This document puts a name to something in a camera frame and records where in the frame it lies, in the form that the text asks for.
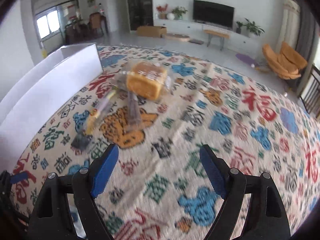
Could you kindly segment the small dark potted plant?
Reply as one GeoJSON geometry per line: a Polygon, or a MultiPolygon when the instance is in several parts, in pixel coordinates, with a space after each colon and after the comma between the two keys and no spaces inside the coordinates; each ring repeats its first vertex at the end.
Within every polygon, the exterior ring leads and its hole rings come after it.
{"type": "Polygon", "coordinates": [[[244,24],[243,24],[242,22],[236,21],[236,33],[237,33],[237,34],[241,34],[243,25],[244,25],[244,24]]]}

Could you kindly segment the white storage box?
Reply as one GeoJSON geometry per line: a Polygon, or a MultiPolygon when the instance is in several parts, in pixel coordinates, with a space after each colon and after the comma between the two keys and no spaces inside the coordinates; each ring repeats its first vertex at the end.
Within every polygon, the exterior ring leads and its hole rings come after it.
{"type": "Polygon", "coordinates": [[[27,72],[1,101],[1,170],[11,172],[44,123],[102,72],[95,43],[62,46],[27,72]]]}

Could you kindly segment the grey curtain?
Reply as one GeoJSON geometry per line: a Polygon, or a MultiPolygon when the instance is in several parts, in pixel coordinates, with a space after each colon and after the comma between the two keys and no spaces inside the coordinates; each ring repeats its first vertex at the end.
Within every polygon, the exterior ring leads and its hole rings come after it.
{"type": "Polygon", "coordinates": [[[300,6],[300,24],[296,51],[309,61],[316,47],[317,22],[309,5],[304,0],[296,0],[300,6]]]}

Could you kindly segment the bagged bread loaf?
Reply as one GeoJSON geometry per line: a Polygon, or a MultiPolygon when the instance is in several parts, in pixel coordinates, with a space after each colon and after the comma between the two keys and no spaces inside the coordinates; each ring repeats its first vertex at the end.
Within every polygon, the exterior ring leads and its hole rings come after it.
{"type": "Polygon", "coordinates": [[[130,60],[123,70],[127,91],[151,101],[160,100],[171,89],[172,78],[168,69],[159,63],[130,60]]]}

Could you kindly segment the large leafy potted plant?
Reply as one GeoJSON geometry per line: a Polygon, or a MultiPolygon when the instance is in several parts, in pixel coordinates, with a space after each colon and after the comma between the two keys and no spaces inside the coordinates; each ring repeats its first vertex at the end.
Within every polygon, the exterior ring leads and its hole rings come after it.
{"type": "Polygon", "coordinates": [[[248,32],[248,36],[250,38],[259,37],[265,33],[264,29],[261,28],[260,26],[256,25],[256,23],[254,21],[251,22],[247,18],[245,18],[245,20],[246,20],[246,23],[244,24],[244,26],[246,27],[246,30],[248,32]]]}

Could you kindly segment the white round vase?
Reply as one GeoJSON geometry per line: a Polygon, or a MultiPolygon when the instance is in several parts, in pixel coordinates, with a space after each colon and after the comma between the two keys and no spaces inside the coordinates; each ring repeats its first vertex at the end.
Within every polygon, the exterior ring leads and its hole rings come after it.
{"type": "Polygon", "coordinates": [[[168,13],[167,19],[173,21],[175,19],[175,15],[173,13],[168,13]]]}

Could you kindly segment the green potted plant left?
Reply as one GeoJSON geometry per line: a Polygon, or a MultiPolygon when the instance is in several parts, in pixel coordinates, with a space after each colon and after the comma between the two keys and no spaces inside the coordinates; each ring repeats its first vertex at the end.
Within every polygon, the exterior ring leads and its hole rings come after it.
{"type": "Polygon", "coordinates": [[[187,9],[185,7],[180,7],[177,6],[174,9],[172,9],[171,11],[174,16],[175,16],[175,20],[182,20],[183,16],[188,12],[187,9]]]}

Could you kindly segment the window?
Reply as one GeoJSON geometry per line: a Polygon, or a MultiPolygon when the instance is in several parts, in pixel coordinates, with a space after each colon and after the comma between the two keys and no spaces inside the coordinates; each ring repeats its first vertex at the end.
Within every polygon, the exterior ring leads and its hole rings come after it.
{"type": "Polygon", "coordinates": [[[37,16],[36,25],[38,28],[40,39],[51,37],[60,31],[60,22],[57,10],[45,12],[41,16],[37,16]]]}

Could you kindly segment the dark glass cabinet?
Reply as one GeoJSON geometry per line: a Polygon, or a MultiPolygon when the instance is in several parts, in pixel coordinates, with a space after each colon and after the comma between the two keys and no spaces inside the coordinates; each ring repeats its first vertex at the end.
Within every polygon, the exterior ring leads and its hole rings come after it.
{"type": "Polygon", "coordinates": [[[140,26],[153,26],[152,0],[127,0],[130,30],[140,26]]]}

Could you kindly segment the red flower vase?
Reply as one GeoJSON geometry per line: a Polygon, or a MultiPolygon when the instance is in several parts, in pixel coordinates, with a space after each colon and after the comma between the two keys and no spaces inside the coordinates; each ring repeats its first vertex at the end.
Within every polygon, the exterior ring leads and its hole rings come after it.
{"type": "Polygon", "coordinates": [[[164,6],[159,5],[159,6],[156,7],[159,19],[165,20],[167,18],[167,9],[168,9],[168,4],[167,3],[164,6]]]}

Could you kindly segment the small wooden bench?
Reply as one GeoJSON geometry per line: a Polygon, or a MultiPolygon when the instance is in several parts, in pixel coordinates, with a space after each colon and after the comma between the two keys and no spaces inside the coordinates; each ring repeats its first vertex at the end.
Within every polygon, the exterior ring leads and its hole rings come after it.
{"type": "Polygon", "coordinates": [[[218,37],[220,39],[220,50],[221,51],[224,49],[225,41],[230,39],[230,35],[226,34],[226,33],[221,33],[218,31],[213,31],[213,30],[208,30],[208,29],[204,29],[203,32],[208,35],[207,47],[209,47],[213,37],[218,37]]]}

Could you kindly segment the orange lounge chair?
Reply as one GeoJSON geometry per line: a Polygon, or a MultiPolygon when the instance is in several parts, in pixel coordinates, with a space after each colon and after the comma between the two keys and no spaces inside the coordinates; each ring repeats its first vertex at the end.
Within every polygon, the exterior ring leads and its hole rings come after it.
{"type": "Polygon", "coordinates": [[[308,62],[286,42],[282,42],[277,54],[269,44],[262,47],[268,66],[283,80],[295,80],[301,77],[300,71],[307,67],[308,62]]]}

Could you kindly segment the dark wooden chair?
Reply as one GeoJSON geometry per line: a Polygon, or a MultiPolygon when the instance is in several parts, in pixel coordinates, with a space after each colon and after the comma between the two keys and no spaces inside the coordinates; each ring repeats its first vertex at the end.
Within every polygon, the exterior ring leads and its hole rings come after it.
{"type": "Polygon", "coordinates": [[[319,69],[313,64],[309,79],[304,87],[300,100],[303,108],[310,116],[319,120],[320,113],[320,79],[319,69]]]}

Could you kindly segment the black television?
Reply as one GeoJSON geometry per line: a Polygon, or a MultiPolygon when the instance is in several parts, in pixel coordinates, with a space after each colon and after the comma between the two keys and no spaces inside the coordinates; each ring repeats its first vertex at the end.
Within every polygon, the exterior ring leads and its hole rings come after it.
{"type": "Polygon", "coordinates": [[[207,1],[193,1],[193,20],[197,22],[213,23],[232,28],[233,18],[234,7],[207,1]]]}

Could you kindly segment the patterned woven table cloth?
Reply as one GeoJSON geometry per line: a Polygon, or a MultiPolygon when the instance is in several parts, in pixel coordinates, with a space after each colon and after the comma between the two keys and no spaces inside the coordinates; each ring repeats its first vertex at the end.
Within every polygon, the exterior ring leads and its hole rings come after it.
{"type": "Polygon", "coordinates": [[[110,143],[119,160],[96,204],[116,239],[202,239],[222,199],[201,164],[204,144],[243,174],[268,172],[292,232],[319,200],[319,123],[280,93],[198,58],[171,51],[99,46],[103,73],[70,98],[35,134],[14,173],[16,210],[31,214],[46,176],[74,174],[110,143]],[[127,131],[127,94],[118,92],[89,147],[71,146],[78,129],[129,59],[168,67],[171,92],[160,102],[139,98],[143,127],[127,131]]]}

